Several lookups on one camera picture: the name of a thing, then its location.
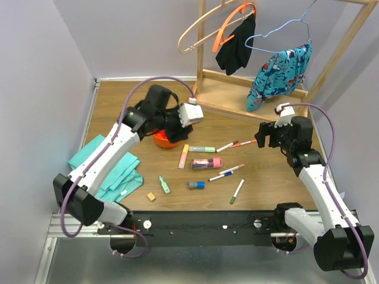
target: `printed fabric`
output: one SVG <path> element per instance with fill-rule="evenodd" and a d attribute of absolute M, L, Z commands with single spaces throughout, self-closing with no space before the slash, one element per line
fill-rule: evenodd
<path fill-rule="evenodd" d="M 305 44 L 272 56 L 256 75 L 248 95 L 247 110 L 256 111 L 268 98 L 293 92 L 303 80 L 311 54 L 311 44 Z"/>

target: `floor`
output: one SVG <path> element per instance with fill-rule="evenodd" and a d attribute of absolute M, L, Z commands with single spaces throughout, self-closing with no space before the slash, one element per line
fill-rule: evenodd
<path fill-rule="evenodd" d="M 310 248 L 285 255 L 269 247 L 153 247 L 139 259 L 113 256 L 108 238 L 61 238 L 49 284 L 362 284 L 324 272 Z"/>
<path fill-rule="evenodd" d="M 175 92 L 181 102 L 187 101 L 188 90 L 177 82 L 156 82 Z M 137 82 L 101 82 L 94 106 L 86 142 L 98 134 L 106 136 L 120 114 L 125 97 Z M 132 96 L 129 105 L 135 105 L 144 98 L 150 84 L 142 86 Z M 178 169 L 179 158 L 184 144 L 219 148 L 233 140 L 253 139 L 258 125 L 204 113 L 204 120 L 194 126 L 189 139 L 173 149 L 158 147 L 151 137 L 146 137 L 131 153 L 141 164 L 137 171 L 143 175 L 144 184 L 122 204 L 133 210 L 238 210 L 274 209 L 278 203 L 298 202 L 305 209 L 316 209 L 305 186 L 297 178 L 279 149 L 262 148 L 256 144 L 227 149 L 219 154 L 188 153 L 185 169 Z M 313 147 L 320 151 L 320 144 L 314 131 Z M 231 176 L 206 182 L 204 190 L 189 190 L 189 181 L 207 181 L 217 176 L 220 170 L 191 170 L 191 159 L 223 159 L 223 169 L 244 163 Z M 158 176 L 163 175 L 171 193 L 164 194 Z M 230 205 L 240 180 L 246 182 L 236 202 Z M 152 192 L 156 200 L 151 202 L 147 194 Z"/>

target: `black cloth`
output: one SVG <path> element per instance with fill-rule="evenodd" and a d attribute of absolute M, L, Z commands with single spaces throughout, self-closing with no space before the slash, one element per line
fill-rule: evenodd
<path fill-rule="evenodd" d="M 241 67 L 248 65 L 251 49 L 245 46 L 248 37 L 253 36 L 255 31 L 255 15 L 248 16 L 229 36 L 235 35 L 231 40 L 221 46 L 217 53 L 216 61 L 226 75 L 231 75 Z"/>

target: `white wall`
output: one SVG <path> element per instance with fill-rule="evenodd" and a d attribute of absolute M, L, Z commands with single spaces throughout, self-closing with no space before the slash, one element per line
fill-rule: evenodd
<path fill-rule="evenodd" d="M 34 283 L 88 113 L 92 76 L 51 0 L 0 9 L 0 283 Z"/>
<path fill-rule="evenodd" d="M 349 4 L 315 59 L 307 83 L 316 80 L 359 7 Z M 336 127 L 336 150 L 331 162 L 339 191 L 345 191 L 345 202 L 356 208 L 362 224 L 370 225 L 376 234 L 370 262 L 379 277 L 378 169 L 379 131 L 379 7 L 372 12 L 335 71 L 326 81 L 314 102 L 325 109 Z M 313 112 L 327 153 L 331 147 L 330 127 Z"/>
<path fill-rule="evenodd" d="M 95 77 L 196 75 L 196 51 L 181 55 L 176 46 L 181 34 L 198 18 L 198 0 L 149 1 L 148 5 L 146 1 L 131 0 L 54 2 Z M 258 4 L 255 32 L 266 34 L 290 19 L 299 18 L 311 0 L 255 2 Z M 210 10 L 219 5 L 220 0 L 207 3 Z M 317 56 L 345 5 L 339 1 L 318 0 L 308 14 L 312 58 Z M 218 29 L 236 7 L 225 9 L 209 20 L 206 34 Z M 188 46 L 196 38 L 197 32 L 194 32 Z M 306 26 L 295 22 L 266 39 L 257 38 L 254 46 L 281 51 L 300 46 L 306 40 Z M 205 44 L 204 67 L 219 70 L 212 45 L 213 42 Z M 271 53 L 254 50 L 246 70 L 236 74 L 255 76 L 271 56 Z"/>

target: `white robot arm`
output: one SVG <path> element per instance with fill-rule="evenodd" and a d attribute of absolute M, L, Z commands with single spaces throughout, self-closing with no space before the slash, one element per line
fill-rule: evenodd
<path fill-rule="evenodd" d="M 170 96 L 175 98 L 178 105 L 166 109 Z M 192 124 L 202 119 L 203 112 L 196 104 L 196 99 L 190 98 L 189 103 L 179 105 L 178 97 L 169 89 L 159 85 L 151 86 L 145 99 L 135 107 L 126 109 L 124 117 L 118 119 L 109 135 L 82 165 L 68 177 L 61 174 L 56 176 L 53 186 L 58 205 L 62 206 L 69 188 L 78 180 L 68 200 L 67 213 L 83 225 L 101 221 L 128 228 L 131 225 L 128 208 L 94 197 L 104 179 L 118 161 L 145 136 L 165 130 L 169 141 L 175 143 L 187 139 L 192 131 Z"/>
<path fill-rule="evenodd" d="M 275 110 L 279 119 L 262 122 L 255 138 L 259 148 L 265 146 L 266 136 L 269 136 L 269 147 L 280 147 L 287 163 L 310 192 L 323 224 L 312 219 L 299 204 L 279 204 L 275 222 L 282 229 L 296 230 L 312 246 L 322 270 L 362 267 L 370 253 L 374 233 L 370 226 L 362 226 L 346 207 L 325 170 L 325 161 L 312 149 L 312 121 L 295 116 L 288 105 L 279 105 Z"/>

